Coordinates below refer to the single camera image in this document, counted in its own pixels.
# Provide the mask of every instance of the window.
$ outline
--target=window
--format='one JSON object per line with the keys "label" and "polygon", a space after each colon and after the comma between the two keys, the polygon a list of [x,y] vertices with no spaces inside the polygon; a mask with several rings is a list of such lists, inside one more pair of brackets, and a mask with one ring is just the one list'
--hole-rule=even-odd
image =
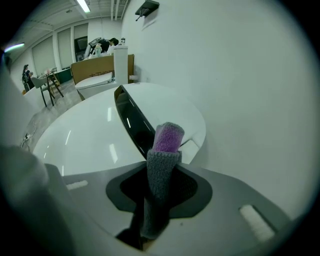
{"label": "window", "polygon": [[77,62],[82,61],[84,59],[87,46],[88,46],[87,36],[74,40],[75,59]]}
{"label": "window", "polygon": [[35,71],[44,74],[47,69],[56,67],[52,36],[32,48]]}
{"label": "window", "polygon": [[58,33],[58,48],[61,68],[65,69],[70,67],[72,64],[70,28]]}
{"label": "window", "polygon": [[74,39],[88,36],[88,23],[74,27]]}

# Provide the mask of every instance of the white toilet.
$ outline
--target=white toilet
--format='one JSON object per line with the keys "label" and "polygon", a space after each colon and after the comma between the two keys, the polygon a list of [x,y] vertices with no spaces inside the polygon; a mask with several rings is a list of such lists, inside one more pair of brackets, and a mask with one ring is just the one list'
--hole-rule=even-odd
{"label": "white toilet", "polygon": [[75,85],[75,88],[85,99],[128,83],[128,46],[117,45],[113,49],[113,54],[114,78],[110,72],[87,78]]}
{"label": "white toilet", "polygon": [[184,129],[179,151],[181,162],[190,164],[206,137],[202,114],[180,91],[145,82],[106,90],[70,108],[46,129],[33,154],[62,176],[111,170],[145,161],[150,141],[139,138],[165,122]]}

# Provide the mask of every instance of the ceiling light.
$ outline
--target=ceiling light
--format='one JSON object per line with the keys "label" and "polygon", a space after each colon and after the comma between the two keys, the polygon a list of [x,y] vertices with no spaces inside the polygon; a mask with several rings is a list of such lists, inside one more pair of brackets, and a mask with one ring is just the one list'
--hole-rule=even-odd
{"label": "ceiling light", "polygon": [[23,42],[23,43],[19,43],[19,44],[10,46],[10,47],[6,48],[6,49],[4,50],[4,52],[5,52],[5,53],[6,53],[6,52],[9,52],[9,51],[11,51],[11,50],[13,50],[13,49],[22,47],[22,46],[24,46],[24,45],[25,45],[25,43]]}
{"label": "ceiling light", "polygon": [[90,9],[85,0],[76,0],[85,13],[89,13]]}

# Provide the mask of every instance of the floor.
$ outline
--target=floor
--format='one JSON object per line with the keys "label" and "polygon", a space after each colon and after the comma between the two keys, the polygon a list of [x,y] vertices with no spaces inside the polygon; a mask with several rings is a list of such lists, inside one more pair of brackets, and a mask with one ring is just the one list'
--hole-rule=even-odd
{"label": "floor", "polygon": [[59,92],[54,89],[54,106],[52,106],[50,102],[47,104],[47,107],[44,107],[39,113],[36,113],[31,118],[28,126],[26,127],[25,133],[28,135],[34,134],[23,145],[25,150],[33,152],[38,140],[45,130],[64,112],[81,102],[73,79],[62,83],[59,89],[64,97],[62,97]]}

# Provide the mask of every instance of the toilet seat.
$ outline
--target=toilet seat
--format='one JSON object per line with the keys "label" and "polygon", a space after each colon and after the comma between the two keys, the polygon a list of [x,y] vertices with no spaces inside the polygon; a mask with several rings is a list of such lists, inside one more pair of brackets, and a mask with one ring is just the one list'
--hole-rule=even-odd
{"label": "toilet seat", "polygon": [[86,78],[75,85],[77,90],[83,90],[90,87],[105,85],[112,80],[112,72]]}

